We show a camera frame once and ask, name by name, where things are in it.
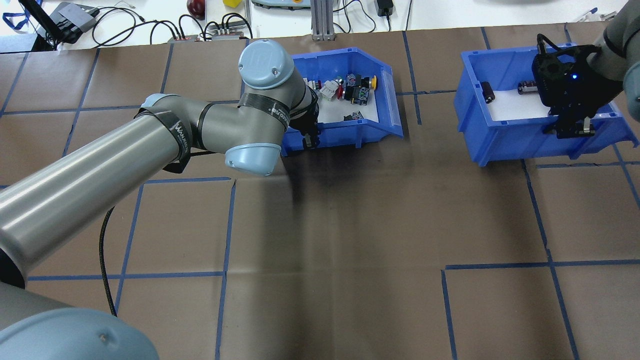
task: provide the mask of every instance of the small component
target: small component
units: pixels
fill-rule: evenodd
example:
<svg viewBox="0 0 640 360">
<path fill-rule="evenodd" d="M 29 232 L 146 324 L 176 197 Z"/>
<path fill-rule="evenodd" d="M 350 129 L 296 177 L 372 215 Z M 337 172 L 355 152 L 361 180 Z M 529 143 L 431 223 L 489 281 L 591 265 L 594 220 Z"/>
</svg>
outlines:
<svg viewBox="0 0 640 360">
<path fill-rule="evenodd" d="M 329 80 L 324 82 L 324 86 L 320 90 L 320 94 L 327 100 L 332 100 L 336 91 L 340 87 L 340 84 L 336 80 Z"/>
<path fill-rule="evenodd" d="M 349 120 L 360 120 L 360 119 L 364 119 L 364 116 L 362 116 L 362 113 L 359 111 L 356 111 L 354 113 L 351 113 L 351 115 L 347 115 L 344 117 L 344 119 L 342 121 L 349 121 Z"/>
<path fill-rule="evenodd" d="M 377 86 L 376 76 L 363 78 L 359 74 L 347 74 L 344 99 L 352 104 L 366 105 L 369 102 L 369 89 L 375 90 Z"/>
<path fill-rule="evenodd" d="M 347 86 L 356 86 L 355 74 L 347 74 Z"/>
<path fill-rule="evenodd" d="M 307 81 L 307 85 L 312 89 L 312 90 L 320 90 L 322 88 L 322 82 L 320 82 L 320 80 L 310 80 Z"/>
<path fill-rule="evenodd" d="M 368 101 L 369 101 L 368 88 L 360 88 L 360 91 L 358 91 L 358 97 L 355 99 L 353 98 L 351 99 L 352 104 L 358 104 L 358 105 L 366 105 Z"/>
<path fill-rule="evenodd" d="M 340 84 L 340 86 L 338 86 L 338 91 L 335 92 L 335 97 L 336 99 L 341 99 L 342 96 L 344 95 L 344 86 L 342 86 L 342 84 Z"/>
<path fill-rule="evenodd" d="M 518 83 L 518 94 L 538 92 L 538 85 L 533 80 L 525 80 Z"/>
<path fill-rule="evenodd" d="M 484 97 L 485 103 L 490 103 L 495 100 L 495 94 L 493 93 L 493 89 L 491 88 L 491 84 L 489 81 L 483 81 L 480 83 L 482 87 L 482 96 Z"/>
</svg>

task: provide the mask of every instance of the black cable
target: black cable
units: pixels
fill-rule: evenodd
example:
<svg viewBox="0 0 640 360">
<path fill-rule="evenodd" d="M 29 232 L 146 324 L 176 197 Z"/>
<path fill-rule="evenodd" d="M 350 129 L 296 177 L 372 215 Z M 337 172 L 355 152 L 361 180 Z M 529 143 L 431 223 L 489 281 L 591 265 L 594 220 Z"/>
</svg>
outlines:
<svg viewBox="0 0 640 360">
<path fill-rule="evenodd" d="M 135 11 L 133 11 L 133 10 L 131 10 L 131 9 L 127 9 L 127 8 L 117 8 L 117 7 L 114 7 L 114 6 L 106 6 L 106 7 L 104 7 L 104 8 L 110 8 L 111 10 L 107 11 L 107 12 L 106 12 L 106 13 L 104 13 L 104 14 L 103 14 L 99 19 L 97 19 L 97 20 L 96 20 L 96 23 L 95 23 L 95 25 L 94 25 L 94 27 L 93 27 L 93 28 L 92 28 L 92 30 L 91 30 L 91 38 L 93 39 L 93 42 L 95 42 L 96 44 L 98 44 L 98 46 L 114 46 L 114 45 L 121 44 L 122 42 L 124 42 L 125 40 L 127 40 L 127 39 L 128 39 L 128 38 L 133 34 L 133 29 L 134 29 L 134 28 L 130 28 L 130 32 L 129 32 L 129 34 L 127 34 L 127 36 L 126 36 L 126 37 L 124 37 L 123 39 L 121 39 L 120 41 L 118 41 L 118 42 L 116 42 L 116 43 L 114 43 L 114 44 L 108 44 L 108 42 L 109 42 L 109 41 L 111 41 L 111 40 L 112 40 L 112 39 L 114 39 L 114 38 L 112 38 L 112 39 L 110 39 L 110 40 L 107 40 L 107 41 L 105 41 L 105 42 L 102 42 L 102 43 L 100 43 L 98 40 L 96 40 L 96 38 L 95 38 L 95 30 L 98 28 L 98 24 L 100 24 L 100 21 L 102 21 L 102 20 L 103 20 L 103 18 L 104 18 L 105 16 L 109 15 L 110 13 L 115 12 L 115 11 L 119 11 L 119 10 L 120 10 L 120 11 L 122 11 L 122 12 L 124 12 L 124 13 L 128 14 L 129 16 L 131 16 L 131 19 L 133 19 L 133 25 L 134 25 L 134 26 L 135 26 L 135 25 L 137 25 L 136 15 L 138 16 L 138 18 L 139 18 L 139 19 L 141 19 L 141 21 L 142 21 L 142 22 L 144 22 L 144 21 L 145 21 L 145 20 L 144 20 L 144 18 L 143 18 L 142 16 L 140 16 L 140 14 L 136 13 Z"/>
<path fill-rule="evenodd" d="M 549 46 L 553 48 L 553 50 L 555 51 L 562 50 L 557 45 L 555 45 L 551 40 L 549 40 L 549 38 L 546 37 L 545 35 L 538 34 L 537 40 L 538 40 L 538 52 L 540 52 L 541 54 L 545 54 L 547 52 L 545 49 L 545 44 L 543 42 L 546 42 L 547 44 L 549 44 Z"/>
<path fill-rule="evenodd" d="M 191 15 L 185 14 L 183 13 L 182 15 L 180 15 L 180 17 L 178 18 L 178 28 L 180 28 L 180 35 L 182 36 L 182 38 L 184 38 L 184 30 L 182 29 L 182 20 L 188 17 L 190 19 L 193 19 L 193 21 L 196 22 L 196 24 L 198 24 L 198 27 L 200 28 L 200 33 L 204 34 L 204 29 L 202 28 L 202 25 L 200 25 L 200 22 L 198 21 L 198 19 L 194 18 Z"/>
<path fill-rule="evenodd" d="M 231 13 L 231 16 L 227 17 L 227 22 L 225 23 L 226 28 L 227 29 L 229 28 L 229 20 L 233 19 L 234 17 L 237 17 L 242 21 L 244 21 L 244 23 L 246 24 L 246 28 L 249 29 L 249 35 L 251 36 L 251 38 L 253 38 L 253 31 L 251 30 L 251 25 L 249 25 L 249 22 L 242 15 L 238 13 Z"/>
<path fill-rule="evenodd" d="M 140 21 L 142 21 L 142 22 L 145 21 L 145 18 L 143 18 L 142 15 L 138 14 L 135 10 L 132 10 L 130 8 L 121 8 L 119 6 L 98 6 L 97 8 L 100 9 L 100 10 L 103 10 L 103 9 L 114 9 L 114 10 L 121 10 L 121 11 L 124 11 L 124 12 L 133 13 L 140 19 Z"/>
<path fill-rule="evenodd" d="M 100 229 L 100 242 L 98 243 L 98 255 L 100 257 L 100 272 L 102 273 L 102 283 L 104 284 L 104 292 L 107 294 L 107 302 L 109 303 L 109 311 L 115 317 L 118 316 L 116 314 L 116 308 L 113 305 L 113 297 L 111 296 L 111 288 L 109 287 L 109 279 L 107 279 L 107 269 L 104 266 L 104 233 L 107 231 L 107 224 L 109 223 L 109 218 L 111 217 L 111 213 L 115 209 L 115 206 L 104 215 L 104 220 L 102 221 L 102 228 Z"/>
<path fill-rule="evenodd" d="M 376 31 L 376 21 L 371 16 L 369 16 L 369 14 L 366 11 L 364 11 L 364 5 L 362 4 L 362 2 L 360 0 L 354 0 L 354 1 L 358 1 L 358 3 L 360 3 L 360 7 L 362 8 L 362 13 L 364 13 L 364 15 L 366 17 L 368 17 L 369 20 L 371 20 L 371 22 L 373 22 L 373 29 L 371 29 L 371 30 L 369 30 L 367 32 L 368 33 L 372 33 L 374 31 Z"/>
<path fill-rule="evenodd" d="M 345 34 L 347 33 L 346 31 L 344 31 L 344 29 L 342 28 L 342 26 L 340 26 L 340 24 L 337 24 L 336 22 L 334 22 L 334 23 L 333 23 L 333 25 L 334 25 L 334 26 L 337 26 L 337 27 L 340 29 L 340 31 L 341 31 L 341 32 L 343 32 L 343 33 L 345 33 Z"/>
<path fill-rule="evenodd" d="M 203 38 L 204 40 L 207 40 L 207 34 L 209 34 L 209 35 L 211 35 L 211 36 L 213 37 L 213 34 L 211 34 L 211 33 L 208 33 L 208 32 L 207 32 L 207 29 L 209 29 L 209 25 L 215 25 L 215 26 L 216 26 L 216 29 L 218 29 L 218 33 L 220 32 L 220 24 L 218 24 L 218 23 L 217 23 L 217 22 L 215 22 L 215 21 L 209 21 L 209 22 L 204 26 L 204 31 L 205 31 L 205 32 L 202 34 L 202 38 Z"/>
<path fill-rule="evenodd" d="M 345 4 L 345 0 L 342 0 L 342 6 L 346 6 Z M 351 21 L 349 20 L 349 13 L 347 12 L 347 9 L 344 9 L 344 17 L 347 19 L 347 25 L 349 25 L 349 31 L 347 31 L 348 33 L 351 32 Z"/>
<path fill-rule="evenodd" d="M 156 20 L 152 20 L 152 21 L 145 21 L 145 22 L 142 22 L 141 24 L 136 24 L 136 25 L 134 25 L 134 26 L 131 26 L 130 28 L 127 28 L 127 29 L 122 30 L 121 32 L 119 32 L 118 34 L 116 34 L 115 36 L 111 37 L 109 40 L 107 40 L 107 41 L 105 41 L 105 42 L 96 42 L 96 44 L 97 44 L 97 45 L 96 45 L 96 46 L 94 46 L 93 48 L 94 48 L 94 49 L 96 49 L 96 48 L 98 48 L 98 47 L 100 47 L 100 46 L 114 46 L 114 45 L 118 45 L 118 44 L 122 43 L 124 40 L 127 40 L 127 38 L 128 38 L 130 35 L 127 35 L 127 37 L 125 37 L 124 39 L 122 39 L 122 40 L 120 40 L 120 41 L 118 41 L 118 42 L 116 42 L 116 43 L 114 43 L 114 44 L 108 44 L 108 45 L 105 45 L 105 44 L 106 44 L 106 43 L 108 43 L 108 42 L 110 42 L 110 41 L 112 41 L 113 39 L 115 39 L 115 38 L 119 37 L 120 35 L 122 35 L 122 34 L 126 33 L 127 31 L 131 31 L 131 30 L 133 30 L 133 29 L 139 28 L 139 27 L 140 27 L 140 26 L 142 26 L 142 25 L 147 25 L 147 24 L 156 24 L 156 23 L 158 23 L 158 21 L 156 21 Z"/>
<path fill-rule="evenodd" d="M 345 14 L 347 14 L 347 10 L 346 10 L 346 8 L 347 8 L 349 5 L 353 4 L 353 3 L 358 3 L 358 4 L 360 4 L 360 8 L 362 9 L 362 13 L 363 13 L 366 17 L 368 17 L 368 18 L 369 18 L 369 20 L 371 20 L 371 22 L 373 23 L 373 29 L 371 29 L 371 30 L 369 30 L 369 31 L 367 31 L 367 32 L 368 32 L 368 33 L 372 33 L 372 32 L 374 32 L 374 31 L 376 31 L 376 21 L 375 21 L 371 16 L 369 16 L 369 14 L 364 10 L 364 5 L 362 4 L 362 2 L 361 2 L 360 0 L 351 0 L 350 2 L 348 2 L 348 3 L 347 3 L 347 5 L 344 5 L 342 8 L 339 8 L 339 9 L 337 9 L 337 10 L 334 10 L 333 12 L 339 12 L 339 11 L 341 11 L 341 10 L 344 10 L 344 13 L 345 13 Z M 351 23 L 349 23 L 349 32 L 351 32 Z"/>
<path fill-rule="evenodd" d="M 409 30 L 409 17 L 411 16 L 411 5 L 413 5 L 413 0 L 409 0 L 409 12 L 406 14 L 406 25 L 404 26 L 404 30 Z"/>
<path fill-rule="evenodd" d="M 343 33 L 350 33 L 351 32 L 351 21 L 349 20 L 349 13 L 347 12 L 346 9 L 346 5 L 344 4 L 345 0 L 342 0 L 342 9 L 344 10 L 344 17 L 347 19 L 347 24 L 349 25 L 349 29 L 347 31 L 344 31 L 344 29 L 342 28 L 342 26 L 340 26 L 340 24 L 334 22 L 333 25 L 336 25 L 340 30 L 342 30 Z"/>
<path fill-rule="evenodd" d="M 356 1 L 360 1 L 360 0 L 351 0 L 350 2 L 348 2 L 348 3 L 347 3 L 347 5 L 344 5 L 342 8 L 339 8 L 339 9 L 337 9 L 337 10 L 334 10 L 333 12 L 337 13 L 337 12 L 339 12 L 340 10 L 344 10 L 344 9 L 346 9 L 346 8 L 347 8 L 347 6 L 349 6 L 349 5 L 353 4 L 353 3 L 355 3 Z"/>
<path fill-rule="evenodd" d="M 153 39 L 154 39 L 154 30 L 156 29 L 156 27 L 157 27 L 158 25 L 164 25 L 164 26 L 166 26 L 167 28 L 169 28 L 169 31 L 171 31 L 171 36 L 172 36 L 172 38 L 173 38 L 174 40 L 177 40 L 177 39 L 176 39 L 176 37 L 175 37 L 175 33 L 173 32 L 173 29 L 171 28 L 171 26 L 167 25 L 167 24 L 165 23 L 165 21 L 166 21 L 166 20 L 158 21 L 158 22 L 154 25 L 154 27 L 153 27 L 153 28 L 151 28 L 151 33 L 149 34 L 149 45 L 153 45 L 153 44 L 154 44 L 154 41 L 153 41 Z"/>
</svg>

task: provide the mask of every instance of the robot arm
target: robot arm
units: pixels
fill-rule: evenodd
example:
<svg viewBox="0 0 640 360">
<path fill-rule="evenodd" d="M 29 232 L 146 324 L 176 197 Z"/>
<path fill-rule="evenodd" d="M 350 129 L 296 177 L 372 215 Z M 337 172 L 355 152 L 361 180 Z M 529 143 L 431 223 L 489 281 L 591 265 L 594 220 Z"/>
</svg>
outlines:
<svg viewBox="0 0 640 360">
<path fill-rule="evenodd" d="M 0 281 L 24 288 L 29 271 L 156 172 L 181 172 L 192 147 L 268 176 L 290 114 L 313 133 L 317 98 L 274 41 L 250 44 L 239 71 L 248 86 L 237 107 L 152 95 L 130 123 L 0 192 Z"/>
<path fill-rule="evenodd" d="M 631 115 L 640 120 L 640 0 L 630 0 L 594 45 L 561 49 L 538 35 L 532 71 L 540 99 L 558 115 L 558 138 L 593 136 L 590 118 L 624 88 Z M 556 51 L 548 53 L 544 42 Z M 570 56 L 574 61 L 563 61 Z"/>
</svg>

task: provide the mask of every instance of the black electrical component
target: black electrical component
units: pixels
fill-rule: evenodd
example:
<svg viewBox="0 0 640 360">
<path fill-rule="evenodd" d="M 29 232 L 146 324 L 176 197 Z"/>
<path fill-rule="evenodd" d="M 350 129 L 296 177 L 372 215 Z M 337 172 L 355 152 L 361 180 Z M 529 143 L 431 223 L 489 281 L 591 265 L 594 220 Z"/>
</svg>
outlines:
<svg viewBox="0 0 640 360">
<path fill-rule="evenodd" d="M 385 17 L 391 16 L 394 13 L 394 1 L 393 0 L 375 0 L 376 11 L 378 16 Z"/>
<path fill-rule="evenodd" d="M 482 87 L 482 96 L 484 97 L 484 102 L 487 104 L 495 100 L 495 94 L 493 93 L 493 89 L 491 88 L 491 84 L 489 81 L 483 81 L 480 83 Z"/>
</svg>

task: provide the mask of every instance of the blue tape line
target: blue tape line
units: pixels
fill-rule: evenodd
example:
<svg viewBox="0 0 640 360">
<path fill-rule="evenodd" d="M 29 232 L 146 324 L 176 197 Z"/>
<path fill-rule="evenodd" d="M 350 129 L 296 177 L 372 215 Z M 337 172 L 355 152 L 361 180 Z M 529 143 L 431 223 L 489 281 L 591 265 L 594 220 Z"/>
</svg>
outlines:
<svg viewBox="0 0 640 360">
<path fill-rule="evenodd" d="M 458 360 L 458 351 L 456 350 L 456 338 L 453 334 L 453 320 L 451 319 L 451 305 L 449 303 L 449 290 L 447 289 L 447 276 L 444 274 L 444 270 L 440 271 L 442 274 L 442 295 L 444 296 L 444 311 L 447 315 L 447 328 L 449 330 L 449 344 L 451 345 L 451 358 Z"/>
<path fill-rule="evenodd" d="M 151 274 L 125 274 L 125 279 L 169 279 L 172 277 L 217 277 L 222 276 L 222 271 L 203 272 L 164 272 Z"/>
<path fill-rule="evenodd" d="M 567 25 L 568 25 L 568 23 L 565 22 L 565 24 L 564 24 L 564 35 L 566 36 L 566 41 L 567 42 L 572 42 L 571 41 L 571 34 L 569 34 L 569 29 L 567 29 L 567 27 L 566 27 Z"/>
<path fill-rule="evenodd" d="M 237 104 L 240 100 L 220 100 L 220 101 L 210 101 L 211 104 Z"/>
<path fill-rule="evenodd" d="M 169 45 L 169 55 L 166 57 L 166 66 L 164 67 L 164 76 L 162 78 L 162 85 L 160 86 L 160 92 L 164 93 L 166 86 L 166 80 L 169 78 L 169 67 L 171 67 L 171 57 L 173 56 L 173 43 Z"/>
<path fill-rule="evenodd" d="M 227 220 L 227 247 L 225 248 L 224 274 L 222 287 L 220 288 L 220 307 L 218 308 L 218 330 L 216 331 L 216 360 L 220 360 L 220 347 L 222 346 L 222 324 L 225 314 L 225 298 L 227 297 L 227 272 L 229 270 L 229 254 L 231 250 L 231 230 L 234 223 L 234 206 L 236 203 L 236 184 L 231 187 L 229 200 L 229 217 Z"/>
<path fill-rule="evenodd" d="M 119 279 L 119 274 L 107 275 L 107 279 Z M 29 281 L 60 281 L 60 280 L 102 280 L 102 275 L 41 275 L 29 276 Z"/>
<path fill-rule="evenodd" d="M 99 108 L 82 108 L 82 109 L 78 109 L 78 111 L 127 110 L 127 109 L 140 109 L 140 105 L 101 106 Z"/>
<path fill-rule="evenodd" d="M 625 177 L 627 178 L 627 182 L 629 183 L 629 188 L 631 189 L 631 193 L 636 200 L 636 206 L 640 209 L 640 197 L 638 196 L 638 192 L 636 190 L 636 186 L 634 185 L 633 180 L 631 179 L 631 174 L 629 174 L 629 170 L 627 169 L 627 164 L 622 159 L 622 154 L 620 154 L 620 150 L 618 150 L 618 146 L 613 144 L 613 151 L 616 152 L 616 156 L 620 160 L 620 166 L 622 167 L 622 171 L 625 173 Z"/>
<path fill-rule="evenodd" d="M 407 95 L 424 95 L 427 94 L 426 91 L 405 91 L 405 92 L 396 92 L 396 96 L 407 96 Z"/>
<path fill-rule="evenodd" d="M 456 92 L 456 91 L 457 90 L 406 91 L 406 92 L 396 92 L 396 96 L 446 94 L 449 92 Z"/>
<path fill-rule="evenodd" d="M 569 315 L 567 314 L 566 306 L 564 305 L 564 297 L 562 295 L 562 290 L 560 289 L 560 282 L 558 281 L 556 267 L 554 266 L 554 259 L 551 256 L 551 250 L 545 250 L 547 252 L 549 269 L 551 270 L 551 278 L 553 279 L 554 288 L 556 289 L 556 296 L 558 297 L 558 304 L 560 305 L 560 312 L 562 313 L 562 319 L 564 321 L 564 328 L 566 329 L 567 336 L 569 337 L 569 346 L 571 346 L 571 352 L 573 353 L 574 360 L 580 360 L 580 355 L 578 355 L 578 348 L 575 344 L 575 339 L 573 338 L 571 323 L 569 322 Z"/>
<path fill-rule="evenodd" d="M 620 163 L 541 164 L 541 165 L 536 165 L 536 168 L 613 167 L 613 166 L 618 166 L 618 165 L 620 165 Z"/>
<path fill-rule="evenodd" d="M 486 36 L 486 30 L 484 29 L 484 26 L 480 28 L 480 31 L 482 31 L 482 37 L 484 38 L 484 45 L 486 46 L 486 49 L 491 50 L 491 45 L 489 44 L 489 37 Z"/>
<path fill-rule="evenodd" d="M 75 113 L 80 109 L 56 109 L 56 110 L 25 110 L 25 111 L 7 111 L 5 115 L 29 115 L 29 114 L 48 114 L 48 113 Z"/>
<path fill-rule="evenodd" d="M 168 184 L 168 183 L 204 183 L 207 181 L 228 181 L 230 177 L 187 177 L 185 179 L 157 179 L 149 180 L 145 184 Z"/>
<path fill-rule="evenodd" d="M 29 114 L 47 114 L 47 113 L 73 113 L 77 111 L 126 110 L 126 109 L 138 109 L 138 108 L 140 108 L 140 105 L 123 105 L 123 106 L 102 106 L 99 108 L 7 111 L 4 114 L 5 115 L 29 115 Z"/>
<path fill-rule="evenodd" d="M 531 184 L 531 176 L 529 176 L 529 171 L 527 170 L 527 164 L 524 160 L 520 160 L 520 164 L 522 165 L 522 171 L 524 171 L 524 176 L 527 180 L 527 187 L 529 189 L 529 197 L 531 198 L 531 204 L 533 205 L 533 211 L 536 214 L 536 221 L 538 222 L 538 229 L 540 230 L 540 237 L 542 238 L 542 244 L 544 244 L 545 249 L 547 248 L 547 233 L 545 232 L 545 227 L 542 225 L 542 216 L 540 216 L 540 209 L 538 208 L 538 201 L 536 200 L 536 194 L 533 192 L 533 185 Z"/>
<path fill-rule="evenodd" d="M 133 234 L 136 231 L 136 223 L 138 222 L 138 212 L 140 211 L 140 202 L 142 201 L 142 191 L 145 186 L 140 185 L 138 188 L 138 198 L 136 199 L 136 207 L 133 211 L 133 219 L 131 220 L 131 228 L 129 229 L 129 239 L 127 240 L 127 250 L 124 253 L 122 261 L 122 269 L 120 271 L 120 282 L 118 283 L 118 293 L 116 295 L 115 308 L 118 311 L 120 306 L 120 297 L 122 296 L 122 286 L 124 285 L 125 274 L 127 273 L 127 264 L 129 263 L 129 254 L 131 253 L 131 243 L 133 242 Z"/>
<path fill-rule="evenodd" d="M 548 263 L 502 263 L 502 264 L 462 264 L 447 265 L 445 270 L 475 270 L 475 269 L 508 269 L 508 268 L 543 268 Z"/>
<path fill-rule="evenodd" d="M 415 75 L 413 74 L 413 62 L 411 61 L 411 51 L 409 51 L 409 40 L 406 38 L 406 31 L 402 32 L 402 38 L 404 40 L 404 51 L 406 52 L 406 61 L 409 64 L 409 74 L 411 75 L 411 89 L 415 92 L 417 88 L 415 86 Z"/>
<path fill-rule="evenodd" d="M 25 53 L 22 58 L 22 62 L 18 67 L 18 72 L 15 73 L 15 78 L 13 79 L 13 83 L 11 84 L 11 88 L 9 88 L 9 92 L 6 94 L 6 99 L 4 100 L 4 104 L 0 109 L 0 117 L 4 115 L 4 111 L 6 110 L 6 106 L 9 105 L 9 99 L 11 99 L 11 95 L 13 95 L 13 91 L 15 90 L 15 85 L 18 83 L 18 79 L 22 74 L 22 70 L 24 69 L 24 64 L 27 62 L 27 58 L 29 57 L 29 53 Z"/>
<path fill-rule="evenodd" d="M 174 277 L 221 277 L 222 271 L 202 272 L 156 272 L 149 274 L 125 274 L 125 279 L 170 279 Z M 120 274 L 107 275 L 107 279 L 120 279 Z M 41 275 L 29 276 L 29 281 L 60 281 L 60 280 L 102 280 L 102 275 Z"/>
<path fill-rule="evenodd" d="M 91 70 L 89 71 L 89 77 L 86 79 L 86 83 L 84 84 L 84 90 L 82 92 L 82 96 L 80 97 L 80 104 L 78 104 L 78 108 L 82 108 L 82 104 L 84 103 L 84 98 L 86 97 L 86 93 L 87 91 L 89 91 L 89 84 L 91 83 L 91 78 L 93 77 L 95 66 L 98 64 L 98 56 L 100 56 L 100 49 L 95 50 L 95 56 L 93 57 L 93 64 L 91 65 Z M 69 151 L 71 138 L 73 137 L 74 131 L 76 130 L 76 124 L 78 122 L 79 117 L 80 117 L 80 111 L 77 111 L 74 117 L 74 121 L 71 124 L 71 130 L 69 131 L 69 136 L 67 137 L 67 143 L 65 144 L 65 149 L 62 151 L 63 157 L 66 156 Z"/>
<path fill-rule="evenodd" d="M 640 265 L 640 259 L 622 260 L 583 260 L 583 261 L 558 261 L 554 266 L 607 266 L 607 265 Z"/>
<path fill-rule="evenodd" d="M 422 125 L 422 115 L 420 115 L 420 104 L 418 103 L 418 95 L 413 96 L 413 103 L 415 105 L 415 117 L 418 118 L 418 125 Z"/>
</svg>

